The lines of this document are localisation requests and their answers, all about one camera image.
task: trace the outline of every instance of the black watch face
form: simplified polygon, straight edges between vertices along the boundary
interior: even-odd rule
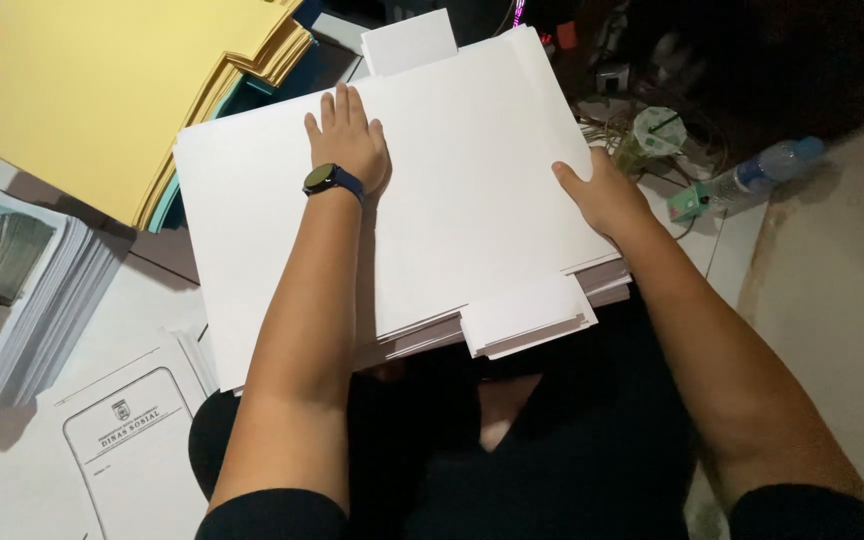
[[[326,163],[324,165],[319,165],[312,172],[309,173],[307,177],[305,177],[305,187],[307,190],[312,190],[319,184],[325,182],[329,179],[330,174],[332,174],[332,163]]]

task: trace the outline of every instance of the bottle cap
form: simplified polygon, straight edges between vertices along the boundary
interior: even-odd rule
[[[807,136],[795,143],[792,152],[795,153],[796,158],[808,162],[821,156],[825,150],[826,146],[822,144],[822,140],[818,137]]]

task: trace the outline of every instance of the person's left hand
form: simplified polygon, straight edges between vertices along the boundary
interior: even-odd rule
[[[362,98],[354,86],[339,82],[335,99],[321,96],[321,130],[311,112],[305,116],[305,130],[312,144],[312,168],[335,164],[359,179],[366,193],[382,185],[389,169],[382,124],[366,118]]]

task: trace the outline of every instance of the smartwatch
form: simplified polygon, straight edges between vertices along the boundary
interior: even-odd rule
[[[313,169],[312,172],[305,177],[302,191],[304,191],[306,195],[314,195],[337,186],[345,188],[355,194],[359,199],[359,204],[362,204],[366,198],[366,189],[362,186],[362,182],[359,181],[359,178],[355,178],[352,174],[335,163],[326,163]]]

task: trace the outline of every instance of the plastic water bottle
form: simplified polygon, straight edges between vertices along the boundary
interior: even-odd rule
[[[823,150],[822,141],[814,136],[777,142],[748,161],[704,181],[708,206],[714,211],[724,211],[759,198],[802,174]]]

